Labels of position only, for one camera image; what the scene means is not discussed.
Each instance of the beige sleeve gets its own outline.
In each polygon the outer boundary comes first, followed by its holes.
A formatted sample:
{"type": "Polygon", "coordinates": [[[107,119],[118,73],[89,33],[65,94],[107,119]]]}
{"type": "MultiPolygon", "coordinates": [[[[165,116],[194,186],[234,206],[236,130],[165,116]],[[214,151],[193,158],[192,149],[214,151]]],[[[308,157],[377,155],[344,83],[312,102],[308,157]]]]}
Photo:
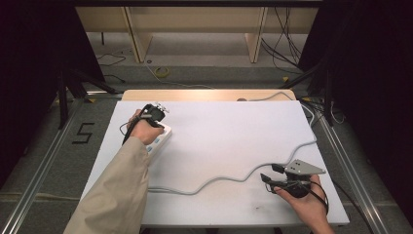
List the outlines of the beige sleeve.
{"type": "Polygon", "coordinates": [[[149,160],[146,147],[131,136],[79,203],[64,233],[138,233],[149,160]]]}

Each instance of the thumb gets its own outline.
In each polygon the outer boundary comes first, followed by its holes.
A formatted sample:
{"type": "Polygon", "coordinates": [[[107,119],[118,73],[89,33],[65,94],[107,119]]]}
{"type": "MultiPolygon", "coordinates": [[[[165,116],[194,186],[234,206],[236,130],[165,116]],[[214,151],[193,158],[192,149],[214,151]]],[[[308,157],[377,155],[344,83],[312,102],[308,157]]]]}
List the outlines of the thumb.
{"type": "Polygon", "coordinates": [[[292,200],[294,200],[295,198],[289,194],[287,191],[283,190],[280,187],[274,187],[274,191],[280,196],[282,197],[287,203],[290,203],[292,200]]]}

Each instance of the black device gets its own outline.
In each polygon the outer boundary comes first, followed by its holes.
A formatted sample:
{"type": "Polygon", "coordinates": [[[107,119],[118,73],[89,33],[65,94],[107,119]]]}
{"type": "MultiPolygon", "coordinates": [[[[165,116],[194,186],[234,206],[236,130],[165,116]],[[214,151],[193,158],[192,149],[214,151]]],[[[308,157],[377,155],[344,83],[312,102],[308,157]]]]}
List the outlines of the black device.
{"type": "Polygon", "coordinates": [[[286,180],[274,181],[270,177],[261,174],[261,180],[265,182],[267,191],[276,194],[274,187],[280,187],[295,198],[305,197],[311,191],[311,175],[324,174],[325,170],[315,167],[301,160],[294,160],[286,167],[278,164],[272,165],[273,171],[286,174],[286,180]]]}
{"type": "Polygon", "coordinates": [[[140,111],[140,113],[130,121],[130,126],[128,127],[128,131],[125,134],[125,138],[122,144],[124,144],[127,141],[127,139],[131,135],[131,131],[133,130],[134,126],[141,119],[146,120],[148,124],[154,128],[163,128],[164,126],[158,124],[158,122],[162,121],[165,118],[165,112],[169,111],[159,103],[156,103],[156,105],[153,105],[151,103],[146,104],[140,111]]]}

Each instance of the floor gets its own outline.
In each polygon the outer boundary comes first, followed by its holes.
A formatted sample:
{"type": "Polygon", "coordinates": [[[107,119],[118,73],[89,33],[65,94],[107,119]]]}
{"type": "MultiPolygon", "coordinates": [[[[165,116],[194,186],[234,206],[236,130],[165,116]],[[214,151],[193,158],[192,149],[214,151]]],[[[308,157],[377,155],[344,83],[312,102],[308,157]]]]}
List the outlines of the floor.
{"type": "MultiPolygon", "coordinates": [[[[276,88],[283,84],[283,79],[293,79],[299,72],[287,62],[276,61],[264,50],[260,50],[257,63],[250,63],[247,47],[241,34],[157,34],[151,42],[144,63],[136,63],[131,52],[129,36],[123,33],[105,33],[104,45],[100,33],[89,33],[98,61],[101,64],[106,81],[117,90],[126,89],[248,89],[276,88]],[[168,79],[157,79],[149,71],[169,68],[168,79]]],[[[264,35],[271,45],[275,45],[279,35],[264,35]]],[[[306,35],[293,35],[296,47],[301,50],[306,35]]],[[[282,40],[278,50],[289,59],[290,50],[286,40],[282,40]]],[[[298,97],[306,95],[304,82],[293,88],[298,97]]],[[[45,165],[48,155],[54,158],[47,164],[47,173],[39,181],[37,196],[28,206],[19,224],[19,233],[61,233],[70,218],[82,194],[89,172],[110,121],[111,113],[120,96],[99,95],[102,90],[85,84],[91,94],[88,101],[71,99],[71,116],[65,134],[57,126],[58,103],[51,106],[50,112],[37,131],[37,137],[27,148],[27,154],[21,158],[8,182],[0,190],[0,226],[7,224],[9,215],[18,205],[19,199],[27,191],[37,169],[45,165]],[[74,144],[84,140],[77,133],[82,124],[83,131],[93,133],[87,144],[74,144]],[[51,152],[50,146],[58,146],[57,152],[51,152]]],[[[375,233],[413,233],[391,194],[366,160],[357,136],[351,126],[342,124],[338,114],[333,129],[328,128],[318,116],[313,130],[318,137],[319,150],[331,176],[349,193],[356,205],[365,208],[365,212],[377,212],[379,218],[368,217],[375,233]],[[337,149],[332,142],[339,140],[343,147],[337,149]]],[[[367,225],[357,209],[343,191],[337,188],[339,196],[348,213],[350,223],[334,227],[336,233],[369,233],[367,225]]],[[[162,230],[164,233],[182,233],[181,230],[162,230]]],[[[282,227],[282,233],[309,233],[306,227],[282,227]]]]}

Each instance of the person's left hand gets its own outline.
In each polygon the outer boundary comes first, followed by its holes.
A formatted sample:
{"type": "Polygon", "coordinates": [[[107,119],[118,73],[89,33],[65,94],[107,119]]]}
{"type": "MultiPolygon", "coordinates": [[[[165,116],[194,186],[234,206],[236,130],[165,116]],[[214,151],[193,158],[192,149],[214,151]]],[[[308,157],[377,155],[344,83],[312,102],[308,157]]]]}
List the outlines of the person's left hand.
{"type": "MultiPolygon", "coordinates": [[[[133,116],[130,118],[133,120],[133,118],[137,115],[139,115],[141,109],[137,109],[133,116]]],[[[133,130],[131,131],[131,137],[137,137],[142,141],[144,145],[148,145],[152,143],[157,136],[162,134],[164,132],[163,128],[154,128],[152,127],[146,120],[142,119],[137,122],[137,124],[134,126],[133,130]]]]}

